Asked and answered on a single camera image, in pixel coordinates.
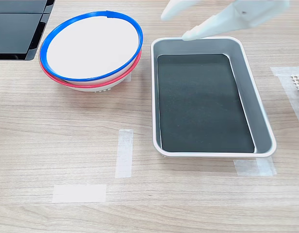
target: white plastic object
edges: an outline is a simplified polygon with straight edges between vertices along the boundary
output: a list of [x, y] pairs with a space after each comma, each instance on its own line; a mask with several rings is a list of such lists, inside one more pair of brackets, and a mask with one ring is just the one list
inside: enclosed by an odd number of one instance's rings
[[161, 15], [161, 20], [166, 21], [174, 17], [178, 12], [197, 4], [200, 0], [170, 0]]
[[[195, 0], [171, 0], [162, 14], [169, 19]], [[195, 40], [221, 33], [256, 27], [289, 8], [289, 0], [236, 0], [219, 14], [187, 31], [183, 40]]]

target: black rubber pad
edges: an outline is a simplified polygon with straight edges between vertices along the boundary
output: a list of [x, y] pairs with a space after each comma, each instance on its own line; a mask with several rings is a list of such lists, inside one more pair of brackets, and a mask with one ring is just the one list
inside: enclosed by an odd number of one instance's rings
[[228, 57], [158, 57], [162, 148], [169, 152], [254, 152]]

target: masking tape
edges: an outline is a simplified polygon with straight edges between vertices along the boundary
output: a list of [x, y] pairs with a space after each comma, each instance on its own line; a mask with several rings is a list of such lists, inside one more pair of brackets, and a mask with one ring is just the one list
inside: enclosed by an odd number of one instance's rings
[[131, 73], [128, 74], [123, 82], [130, 82], [131, 81]]
[[131, 177], [133, 130], [119, 130], [115, 178]]
[[106, 184], [55, 185], [52, 203], [105, 202]]
[[234, 160], [238, 176], [273, 176], [277, 174], [271, 157], [255, 160]]
[[299, 67], [271, 67], [271, 70], [279, 78], [299, 120], [299, 91], [293, 81], [293, 77], [299, 75]]

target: tray rim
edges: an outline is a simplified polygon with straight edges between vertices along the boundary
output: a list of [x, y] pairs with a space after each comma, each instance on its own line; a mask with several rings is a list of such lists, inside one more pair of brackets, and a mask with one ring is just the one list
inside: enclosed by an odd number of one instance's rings
[[253, 88], [254, 88], [254, 92], [256, 94], [256, 98], [258, 100], [258, 103], [260, 105], [261, 108], [261, 112], [263, 115], [263, 119], [265, 121], [265, 124], [267, 126], [267, 130], [271, 139], [271, 148], [269, 149], [269, 151], [265, 152], [265, 153], [230, 153], [230, 152], [226, 152], [226, 153], [222, 153], [222, 152], [169, 152], [166, 151], [164, 149], [162, 149], [158, 143], [157, 143], [157, 134], [156, 134], [156, 99], [155, 99], [155, 69], [154, 69], [154, 46], [156, 43], [162, 41], [162, 40], [182, 40], [180, 37], [163, 37], [163, 38], [158, 38], [156, 40], [154, 40], [150, 46], [150, 51], [151, 51], [151, 95], [152, 95], [152, 133], [153, 133], [153, 144], [154, 147], [157, 149], [157, 151], [159, 153], [161, 153], [163, 156], [165, 157], [213, 157], [213, 158], [264, 158], [264, 157], [269, 157], [271, 156], [277, 149], [277, 142], [274, 136], [274, 133], [272, 131], [272, 128], [270, 126], [269, 123], [269, 119], [267, 117], [266, 111], [264, 109], [263, 103], [262, 103], [262, 99], [259, 95], [255, 80], [253, 78], [253, 74], [251, 71], [251, 68], [249, 66], [249, 62], [247, 59], [247, 55], [245, 53], [244, 47], [242, 45], [242, 43], [231, 36], [211, 36], [211, 37], [206, 37], [206, 38], [202, 38], [199, 40], [208, 40], [208, 39], [229, 39], [229, 40], [233, 40], [234, 42], [236, 42], [237, 44], [239, 44], [245, 63], [246, 63], [246, 67], [248, 69], [249, 72], [249, 76], [250, 76], [250, 80], [252, 82]]

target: wood grain surface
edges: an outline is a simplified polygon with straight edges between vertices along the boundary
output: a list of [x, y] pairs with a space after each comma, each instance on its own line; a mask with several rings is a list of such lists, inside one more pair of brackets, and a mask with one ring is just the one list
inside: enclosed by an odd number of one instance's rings
[[[32, 61], [0, 61], [0, 233], [299, 233], [299, 122], [270, 67], [299, 66], [299, 0], [280, 17], [227, 33], [246, 50], [278, 142], [277, 175], [237, 176], [232, 159], [167, 159], [151, 132], [150, 44], [181, 36], [230, 1], [161, 22], [167, 1], [57, 1], [43, 38], [76, 15], [114, 10], [145, 36], [132, 81], [83, 93]], [[115, 179], [118, 130], [133, 129], [132, 177]], [[106, 184], [106, 202], [51, 203], [60, 184]]]

